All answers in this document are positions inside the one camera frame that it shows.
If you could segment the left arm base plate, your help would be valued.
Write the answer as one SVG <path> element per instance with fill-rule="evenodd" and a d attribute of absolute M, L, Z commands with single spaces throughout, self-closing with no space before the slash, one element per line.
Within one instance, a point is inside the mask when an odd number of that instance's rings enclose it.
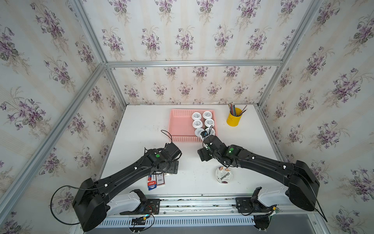
<path fill-rule="evenodd" d="M 140 204 L 132 211 L 122 211 L 120 215 L 146 215 L 146 214 L 159 214 L 160 199 L 148 199 L 140 189 L 132 191 L 139 197 Z"/>

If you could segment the yogurt bottle row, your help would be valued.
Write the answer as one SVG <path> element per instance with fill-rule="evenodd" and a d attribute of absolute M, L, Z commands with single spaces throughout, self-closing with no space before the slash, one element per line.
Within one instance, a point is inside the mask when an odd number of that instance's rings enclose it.
<path fill-rule="evenodd" d="M 202 117 L 205 120 L 209 120 L 209 119 L 213 118 L 213 114 L 210 111 L 204 111 L 203 114 L 202 114 Z"/>
<path fill-rule="evenodd" d="M 206 129 L 206 132 L 209 135 L 213 135 L 213 136 L 216 134 L 215 129 L 214 128 L 210 128 L 210 127 Z"/>
<path fill-rule="evenodd" d="M 199 112 L 194 112 L 193 114 L 192 114 L 192 119 L 194 120 L 194 121 L 196 121 L 196 120 L 201 120 L 201 118 L 202 118 L 202 115 L 201 115 L 201 113 L 199 113 Z"/>
<path fill-rule="evenodd" d="M 203 127 L 203 122 L 201 120 L 194 120 L 192 125 L 195 129 L 199 129 Z"/>
<path fill-rule="evenodd" d="M 204 132 L 204 129 L 203 128 L 197 128 L 197 129 L 195 129 L 195 131 L 194 131 L 194 133 L 195 133 L 195 135 L 197 136 L 197 137 L 199 137 L 199 138 L 202 138 L 202 133 Z"/>
<path fill-rule="evenodd" d="M 206 119 L 205 120 L 205 127 L 206 128 L 214 127 L 214 125 L 215 125 L 215 121 L 213 119 Z"/>

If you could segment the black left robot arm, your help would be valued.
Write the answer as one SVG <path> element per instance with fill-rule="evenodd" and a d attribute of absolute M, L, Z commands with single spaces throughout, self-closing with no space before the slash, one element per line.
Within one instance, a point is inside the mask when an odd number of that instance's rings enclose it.
<path fill-rule="evenodd" d="M 173 144 L 165 148 L 145 150 L 144 155 L 121 171 L 106 178 L 83 181 L 72 203 L 84 232 L 97 227 L 107 217 L 109 202 L 138 180 L 155 172 L 165 172 L 182 155 Z"/>

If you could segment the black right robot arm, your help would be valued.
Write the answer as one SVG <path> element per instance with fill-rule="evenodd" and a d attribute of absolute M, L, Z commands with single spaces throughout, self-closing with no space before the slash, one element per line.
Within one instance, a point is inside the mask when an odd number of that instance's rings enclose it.
<path fill-rule="evenodd" d="M 216 159 L 225 167 L 244 168 L 270 177 L 288 188 L 286 196 L 305 211 L 314 211 L 320 183 L 303 161 L 295 163 L 272 160 L 240 146 L 205 146 L 197 153 L 201 161 Z"/>

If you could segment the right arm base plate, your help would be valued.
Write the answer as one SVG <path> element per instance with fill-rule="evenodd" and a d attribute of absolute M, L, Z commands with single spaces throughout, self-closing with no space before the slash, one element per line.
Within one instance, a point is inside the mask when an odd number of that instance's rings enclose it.
<path fill-rule="evenodd" d="M 259 193 L 262 187 L 257 187 L 251 197 L 236 198 L 236 209 L 244 216 L 251 215 L 252 213 L 272 213 L 276 210 L 276 206 L 263 205 L 259 200 Z"/>

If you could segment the yogurt bottle back row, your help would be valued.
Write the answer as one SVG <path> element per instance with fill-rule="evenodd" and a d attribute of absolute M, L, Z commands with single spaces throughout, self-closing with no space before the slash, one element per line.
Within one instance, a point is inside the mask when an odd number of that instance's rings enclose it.
<path fill-rule="evenodd" d="M 202 114 L 202 117 L 205 120 L 209 120 L 209 119 L 213 118 L 213 114 L 210 111 L 204 111 L 203 114 Z"/>
<path fill-rule="evenodd" d="M 215 125 L 215 121 L 213 119 L 206 119 L 205 120 L 205 127 L 206 128 L 214 127 L 214 125 Z"/>
<path fill-rule="evenodd" d="M 194 120 L 194 121 L 196 121 L 196 120 L 201 120 L 201 118 L 202 118 L 202 115 L 201 115 L 201 113 L 199 113 L 199 112 L 194 112 L 193 114 L 192 114 L 192 119 Z"/>
<path fill-rule="evenodd" d="M 213 136 L 216 134 L 215 129 L 214 128 L 210 128 L 210 127 L 206 129 L 206 132 L 209 135 L 213 135 Z"/>

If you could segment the pink plastic basket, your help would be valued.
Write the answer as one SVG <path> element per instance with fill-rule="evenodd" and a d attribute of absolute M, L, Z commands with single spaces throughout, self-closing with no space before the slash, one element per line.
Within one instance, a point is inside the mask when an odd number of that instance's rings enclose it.
<path fill-rule="evenodd" d="M 202 142 L 202 139 L 197 137 L 194 133 L 192 114 L 199 112 L 201 115 L 204 111 L 210 111 L 213 114 L 213 120 L 216 122 L 216 113 L 212 109 L 172 109 L 169 116 L 168 132 L 171 134 L 173 141 L 178 142 Z M 205 127 L 205 119 L 202 117 L 203 129 Z M 217 134 L 216 124 L 213 127 Z"/>

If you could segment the yogurt bottle front row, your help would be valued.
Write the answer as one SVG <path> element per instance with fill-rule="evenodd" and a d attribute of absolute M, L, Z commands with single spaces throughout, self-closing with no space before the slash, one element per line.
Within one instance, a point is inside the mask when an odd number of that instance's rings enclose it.
<path fill-rule="evenodd" d="M 197 129 L 195 129 L 195 131 L 194 131 L 194 133 L 195 133 L 195 135 L 197 136 L 197 137 L 199 137 L 199 138 L 202 138 L 202 133 L 204 132 L 204 129 L 203 128 L 197 128 Z"/>
<path fill-rule="evenodd" d="M 195 129 L 199 129 L 203 127 L 203 122 L 201 120 L 194 120 L 192 125 Z"/>

